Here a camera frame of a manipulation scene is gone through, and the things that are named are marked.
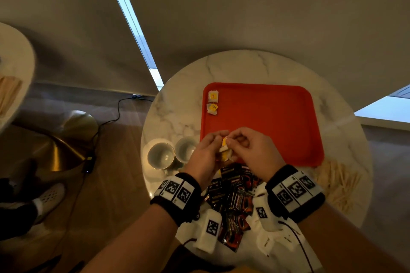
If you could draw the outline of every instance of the shoe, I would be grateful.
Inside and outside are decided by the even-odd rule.
[[[38,216],[35,220],[35,224],[39,224],[43,219],[56,208],[61,201],[63,201],[66,194],[66,188],[62,183],[55,184],[49,188],[46,192],[41,194],[38,198],[33,200],[33,203],[37,207]]]
[[[13,187],[13,196],[20,193],[27,174],[36,167],[37,163],[34,159],[25,159],[13,165],[13,172],[9,177],[9,184]]]

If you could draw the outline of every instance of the wristband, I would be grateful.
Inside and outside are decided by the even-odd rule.
[[[289,164],[275,173],[265,188],[272,213],[295,223],[301,222],[325,202],[322,188]]]
[[[150,201],[150,204],[158,204],[165,209],[178,227],[196,217],[201,203],[201,187],[187,173],[167,177]]]

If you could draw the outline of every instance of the red tray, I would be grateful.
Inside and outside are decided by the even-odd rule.
[[[207,113],[208,92],[217,90],[217,115]],[[315,167],[324,152],[310,93],[300,86],[211,83],[202,97],[201,139],[209,132],[247,126],[272,138],[288,164]]]

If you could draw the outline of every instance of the marble table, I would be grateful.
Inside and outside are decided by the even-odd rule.
[[[0,22],[0,75],[22,80],[21,88],[7,111],[0,118],[0,132],[14,119],[33,81],[35,54],[31,43],[17,29]]]
[[[358,119],[325,79],[289,58],[262,51],[236,50],[206,56],[181,69],[165,84],[148,112],[141,139],[143,175],[150,196],[171,173],[153,169],[147,162],[148,150],[159,141],[175,145],[183,136],[199,140],[202,92],[212,82],[299,85],[307,89],[315,105],[325,156],[362,174],[354,194],[357,204],[347,216],[356,226],[362,225],[372,197],[373,168]],[[176,238],[181,243],[187,241],[194,227],[194,224],[182,224]],[[219,242],[211,255],[193,248],[192,244],[187,248],[215,264],[247,265],[262,272],[309,271],[300,247],[291,253],[283,245],[275,244],[274,256],[266,257],[257,249],[255,240],[255,234],[245,232],[236,253]],[[314,269],[321,267],[309,244],[303,246]]]

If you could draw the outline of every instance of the hand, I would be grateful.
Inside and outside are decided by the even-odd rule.
[[[226,144],[265,182],[286,165],[272,139],[250,128],[232,131]]]
[[[202,190],[209,186],[218,169],[232,163],[232,161],[215,161],[215,155],[222,145],[222,137],[228,134],[229,131],[225,130],[206,135],[196,146],[188,164],[185,165],[185,172],[195,178]]]

